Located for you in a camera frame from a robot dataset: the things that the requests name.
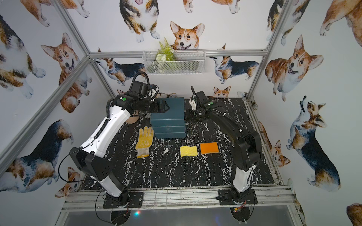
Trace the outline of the teal drawer cabinet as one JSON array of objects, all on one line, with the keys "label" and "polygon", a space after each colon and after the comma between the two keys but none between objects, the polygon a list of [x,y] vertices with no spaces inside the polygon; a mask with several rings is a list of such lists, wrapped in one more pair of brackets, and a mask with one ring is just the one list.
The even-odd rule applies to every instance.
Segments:
[{"label": "teal drawer cabinet", "polygon": [[158,98],[169,106],[165,113],[152,114],[150,123],[157,139],[185,138],[184,98]]}]

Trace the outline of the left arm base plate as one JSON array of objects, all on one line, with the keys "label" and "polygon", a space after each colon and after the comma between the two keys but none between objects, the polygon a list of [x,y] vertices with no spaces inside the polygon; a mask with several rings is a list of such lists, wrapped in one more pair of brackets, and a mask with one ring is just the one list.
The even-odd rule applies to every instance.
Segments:
[{"label": "left arm base plate", "polygon": [[143,192],[125,192],[122,193],[119,197],[113,197],[107,194],[105,197],[103,208],[140,208],[143,203],[143,197]]}]

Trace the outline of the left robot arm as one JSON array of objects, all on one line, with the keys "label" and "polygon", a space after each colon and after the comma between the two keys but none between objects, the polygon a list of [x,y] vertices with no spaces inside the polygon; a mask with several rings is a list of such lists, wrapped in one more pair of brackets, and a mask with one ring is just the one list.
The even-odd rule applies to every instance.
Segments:
[{"label": "left robot arm", "polygon": [[101,125],[81,147],[73,147],[69,153],[77,168],[98,182],[105,189],[107,199],[117,206],[127,206],[131,198],[127,186],[116,177],[113,166],[104,158],[109,144],[135,112],[165,113],[170,108],[164,100],[156,99],[157,85],[136,80],[140,75],[148,78],[145,72],[137,73],[127,92],[109,99]]}]

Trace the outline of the orange sponge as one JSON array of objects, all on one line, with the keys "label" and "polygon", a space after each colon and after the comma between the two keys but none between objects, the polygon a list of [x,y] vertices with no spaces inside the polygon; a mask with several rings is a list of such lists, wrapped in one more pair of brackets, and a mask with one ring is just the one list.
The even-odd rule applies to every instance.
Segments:
[{"label": "orange sponge", "polygon": [[202,155],[219,153],[219,147],[217,142],[212,143],[201,143],[200,151]]}]

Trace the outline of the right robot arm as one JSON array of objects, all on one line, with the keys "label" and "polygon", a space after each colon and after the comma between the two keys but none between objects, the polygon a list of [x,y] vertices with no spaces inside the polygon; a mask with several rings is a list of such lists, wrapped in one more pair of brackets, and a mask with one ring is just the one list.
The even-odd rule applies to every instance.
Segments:
[{"label": "right robot arm", "polygon": [[203,91],[196,92],[191,87],[192,96],[189,100],[191,109],[185,113],[186,120],[211,120],[220,127],[222,134],[227,135],[233,145],[231,155],[236,165],[235,177],[230,190],[221,190],[216,197],[221,205],[228,203],[246,204],[247,196],[256,194],[250,186],[252,174],[262,157],[262,144],[258,132],[249,131],[236,122],[216,101],[206,97]]}]

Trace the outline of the aluminium front rail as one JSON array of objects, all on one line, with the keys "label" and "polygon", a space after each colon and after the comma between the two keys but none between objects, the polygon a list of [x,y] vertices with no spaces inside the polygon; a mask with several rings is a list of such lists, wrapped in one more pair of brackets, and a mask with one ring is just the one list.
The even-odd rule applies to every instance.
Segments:
[{"label": "aluminium front rail", "polygon": [[[219,208],[237,207],[241,203],[230,202],[222,204],[216,199],[221,188],[193,188],[193,189],[153,189],[142,190],[142,206],[121,206],[111,204],[110,208],[104,208],[105,196],[103,192],[78,192],[71,193],[61,209],[62,212],[73,211],[112,211],[120,210],[170,210],[193,208]],[[251,197],[247,198],[246,206],[277,206],[293,204],[295,195],[288,186],[254,187]]]}]

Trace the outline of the artificial fern with flower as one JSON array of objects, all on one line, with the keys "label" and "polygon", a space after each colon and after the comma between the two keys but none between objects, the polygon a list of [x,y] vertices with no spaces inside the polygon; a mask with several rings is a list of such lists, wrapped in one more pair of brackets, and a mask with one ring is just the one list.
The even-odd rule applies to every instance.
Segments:
[{"label": "artificial fern with flower", "polygon": [[160,71],[164,71],[166,69],[166,61],[172,62],[176,61],[174,56],[174,49],[169,44],[166,38],[164,38],[164,44],[159,42],[160,50],[156,54],[156,61],[158,64],[158,68]]}]

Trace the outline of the pink pot with green plant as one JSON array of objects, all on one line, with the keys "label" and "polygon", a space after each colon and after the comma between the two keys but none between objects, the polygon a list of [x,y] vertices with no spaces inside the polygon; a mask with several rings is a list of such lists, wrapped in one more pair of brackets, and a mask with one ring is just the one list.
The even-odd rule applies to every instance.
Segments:
[{"label": "pink pot with green plant", "polygon": [[127,124],[134,124],[139,120],[139,111],[135,111],[129,119],[125,121]]}]

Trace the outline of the yellow work glove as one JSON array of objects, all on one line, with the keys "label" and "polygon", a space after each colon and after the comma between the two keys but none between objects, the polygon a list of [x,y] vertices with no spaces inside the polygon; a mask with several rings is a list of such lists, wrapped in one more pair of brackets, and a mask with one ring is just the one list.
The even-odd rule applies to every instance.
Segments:
[{"label": "yellow work glove", "polygon": [[135,149],[137,150],[137,158],[144,158],[150,155],[149,149],[154,139],[154,130],[152,127],[145,126],[139,129],[138,142]]}]

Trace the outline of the yellow green sponge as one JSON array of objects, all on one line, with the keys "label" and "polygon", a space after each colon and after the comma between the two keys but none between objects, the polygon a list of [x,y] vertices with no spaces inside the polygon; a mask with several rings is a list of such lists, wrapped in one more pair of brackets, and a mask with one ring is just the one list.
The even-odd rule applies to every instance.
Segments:
[{"label": "yellow green sponge", "polygon": [[184,157],[184,156],[198,156],[198,149],[197,146],[182,146],[180,147],[180,157]]}]

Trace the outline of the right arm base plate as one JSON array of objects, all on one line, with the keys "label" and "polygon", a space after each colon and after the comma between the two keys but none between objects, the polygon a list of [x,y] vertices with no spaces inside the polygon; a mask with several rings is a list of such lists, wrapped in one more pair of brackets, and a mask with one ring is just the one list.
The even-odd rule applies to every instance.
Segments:
[{"label": "right arm base plate", "polygon": [[218,190],[218,196],[216,200],[220,205],[242,205],[245,204],[258,204],[255,190],[252,188],[240,193],[236,189],[223,189]]}]

